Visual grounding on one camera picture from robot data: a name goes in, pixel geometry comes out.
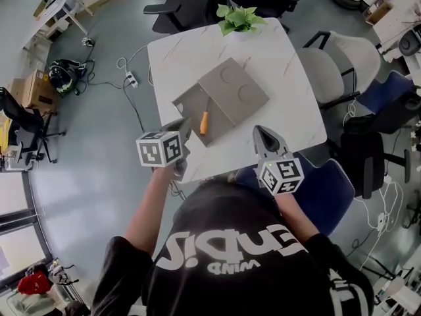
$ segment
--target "gray cardboard box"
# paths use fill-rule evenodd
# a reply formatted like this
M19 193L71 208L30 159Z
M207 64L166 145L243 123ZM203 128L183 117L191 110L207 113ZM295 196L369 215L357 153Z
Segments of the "gray cardboard box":
M229 58L201 77L173 101L183 117L191 118L192 130L208 146L260 109L269 97ZM203 112L209 112L208 132L200 135Z

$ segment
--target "gray floor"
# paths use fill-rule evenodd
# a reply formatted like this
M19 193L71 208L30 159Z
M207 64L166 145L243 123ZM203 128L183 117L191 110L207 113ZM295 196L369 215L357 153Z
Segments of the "gray floor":
M124 71L116 68L119 57L127 58L141 46L159 39L152 32L153 16L145 16L143 7L164 0L114 0L102 7L93 18L86 18L83 24L90 30L97 45L91 55L95 59L95 82L109 81L121 86ZM291 27L290 38L296 48L301 47L319 30L364 36L376 43L376 35L364 23L360 13L340 9L330 0L302 0L294 13L285 13L282 20ZM75 26L70 27L52 46L49 61L67 58L84 61L89 49L82 47L83 36ZM338 57L341 68L348 63ZM146 51L139 53L129 67L141 80L138 89L129 89L146 130L159 127L159 114L153 88L147 83L148 58ZM383 64L379 79L384 80L391 69L400 70L397 64ZM59 162L49 165L42 162L30 173L32 190L40 208L41 223L53 254L65 263L77 266L77 275L87 283L91 296L97 280L105 246L110 237L119 235L137 207L139 199L151 176L151 171L140 167L135 139L141 135L136 115L121 90L110 86L90 86L76 97L69 95L61 101L57 127L68 134L51 142L51 153ZM329 136L339 137L346 105L324 114ZM357 106L357 115L363 109ZM395 135L384 136L385 150L391 152ZM409 148L409 130L403 129L397 140L395 153L403 155ZM305 152L315 163L322 163L328 157L325 147L316 147ZM419 156L412 154L413 165L419 165ZM402 168L390 164L389 174L403 187L405 197L398 222L392 232L384 234L373 255L393 268L398 261L408 257L419 244L418 230L404 230L401 220L406 216L406 204L414 202L413 191L420 183L419 174L414 171L409 184L403 182ZM195 185L184 186L190 193ZM390 209L394 190L386 199ZM172 225L172 216L181 200L168 195L162 220L159 246L161 246ZM391 214L396 219L400 201ZM367 201L370 222L377 223L378 214L383 211L379 193ZM367 214L363 205L354 202L339 226L331 235L345 253L351 251L355 238L363 240L370 232ZM377 240L373 233L350 260L359 266Z

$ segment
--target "green leaves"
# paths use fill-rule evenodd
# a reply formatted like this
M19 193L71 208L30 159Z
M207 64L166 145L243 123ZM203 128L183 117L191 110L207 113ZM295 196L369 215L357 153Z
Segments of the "green leaves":
M225 5L218 5L216 15L225 20L220 21L219 27L221 28L222 35L225 36L233 31L248 32L251 30L255 32L256 27L254 24L268 24L263 18L255 15L256 7L249 8L235 8Z

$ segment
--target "red bag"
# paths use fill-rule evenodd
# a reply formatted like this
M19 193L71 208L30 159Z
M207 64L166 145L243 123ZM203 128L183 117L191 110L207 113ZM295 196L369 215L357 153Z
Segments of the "red bag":
M34 274L25 276L19 281L18 291L26 295L44 294L51 289L51 286L45 274L37 271Z

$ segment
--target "potted plant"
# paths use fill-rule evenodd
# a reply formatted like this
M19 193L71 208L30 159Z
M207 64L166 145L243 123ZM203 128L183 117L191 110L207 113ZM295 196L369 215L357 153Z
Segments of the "potted plant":
M246 40L251 32L257 30L254 24L268 24L263 18L255 15L256 7L250 8L235 8L228 7L225 5L218 5L219 8L216 11L216 15L225 20L220 21L219 27L221 27L222 35L228 35L233 33L232 36L237 41Z

